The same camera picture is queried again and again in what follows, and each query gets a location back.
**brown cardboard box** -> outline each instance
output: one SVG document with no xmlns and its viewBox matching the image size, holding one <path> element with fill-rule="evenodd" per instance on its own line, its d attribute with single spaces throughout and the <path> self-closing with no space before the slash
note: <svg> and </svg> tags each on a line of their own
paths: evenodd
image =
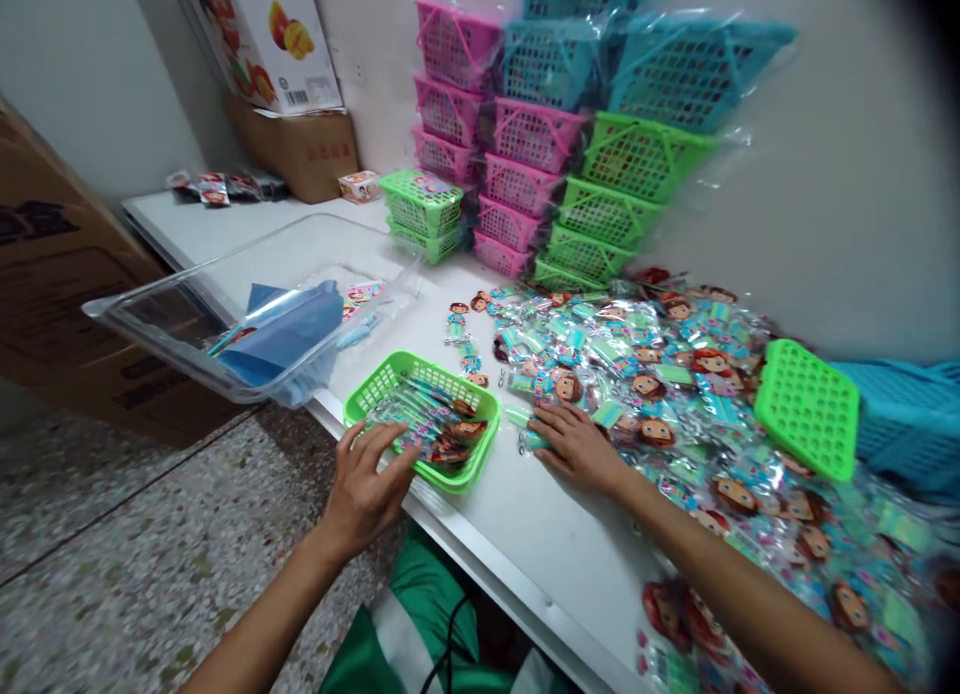
<svg viewBox="0 0 960 694">
<path fill-rule="evenodd" d="M 359 168 L 353 121 L 346 111 L 282 117 L 263 114 L 232 95 L 226 107 L 250 161 L 285 180 L 293 195 L 307 204 L 339 197 L 337 179 Z"/>
<path fill-rule="evenodd" d="M 193 444 L 242 410 L 136 346 L 28 391 L 175 447 Z"/>
<path fill-rule="evenodd" d="M 0 100 L 0 376 L 44 384 L 124 349 L 80 306 L 165 275 Z"/>
</svg>

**fruit box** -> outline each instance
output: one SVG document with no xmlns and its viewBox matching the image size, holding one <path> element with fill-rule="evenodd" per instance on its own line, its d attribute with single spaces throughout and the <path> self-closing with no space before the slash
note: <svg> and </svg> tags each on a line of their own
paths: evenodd
<svg viewBox="0 0 960 694">
<path fill-rule="evenodd" d="M 313 0 L 190 0 L 227 85 L 255 106 L 343 106 Z"/>
</svg>

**white table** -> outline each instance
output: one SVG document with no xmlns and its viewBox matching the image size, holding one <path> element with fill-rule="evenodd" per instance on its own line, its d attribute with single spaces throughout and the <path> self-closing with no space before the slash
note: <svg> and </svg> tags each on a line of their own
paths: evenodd
<svg viewBox="0 0 960 694">
<path fill-rule="evenodd" d="M 134 228 L 175 269 L 225 254 L 314 212 L 386 230 L 382 202 L 358 206 L 341 199 L 207 210 L 162 192 L 128 200 L 124 208 Z M 422 274 L 417 304 L 391 323 L 389 336 L 371 341 L 364 365 L 336 377 L 308 405 L 334 437 L 343 433 L 344 399 L 390 352 L 407 349 L 455 371 L 457 350 L 442 344 L 450 301 L 469 301 L 478 290 L 505 283 L 462 253 L 425 267 Z M 504 408 L 528 409 L 497 387 L 501 365 L 491 351 L 492 319 L 475 313 L 467 319 L 491 390 Z M 518 454 L 518 435 L 504 417 L 483 475 L 469 494 L 443 495 L 418 479 L 404 508 L 584 691 L 643 690 L 634 668 L 643 617 L 640 592 L 657 564 L 609 502 L 569 491 L 538 461 Z"/>
</svg>

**clear plastic container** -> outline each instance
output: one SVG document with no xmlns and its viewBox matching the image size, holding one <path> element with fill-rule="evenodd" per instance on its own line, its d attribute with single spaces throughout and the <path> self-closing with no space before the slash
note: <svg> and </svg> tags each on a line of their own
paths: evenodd
<svg viewBox="0 0 960 694">
<path fill-rule="evenodd" d="M 419 295 L 422 262 L 421 251 L 386 233 L 311 214 L 83 310 L 231 401 L 274 399 L 293 409 L 389 336 L 391 321 Z M 350 287 L 377 281 L 385 282 L 379 293 L 342 321 Z"/>
</svg>

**hand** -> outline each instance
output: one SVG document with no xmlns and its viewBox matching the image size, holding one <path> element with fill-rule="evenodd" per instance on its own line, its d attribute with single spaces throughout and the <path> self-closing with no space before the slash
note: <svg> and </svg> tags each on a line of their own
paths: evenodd
<svg viewBox="0 0 960 694">
<path fill-rule="evenodd" d="M 366 549 L 400 516 L 400 505 L 413 481 L 420 447 L 403 450 L 377 474 L 380 455 L 407 425 L 377 424 L 358 438 L 366 421 L 350 427 L 337 444 L 337 475 L 323 518 L 312 537 L 319 548 L 345 565 Z"/>
<path fill-rule="evenodd" d="M 557 407 L 538 402 L 535 416 L 530 428 L 556 450 L 537 449 L 537 458 L 581 489 L 612 495 L 630 467 L 586 412 L 566 403 Z"/>
</svg>

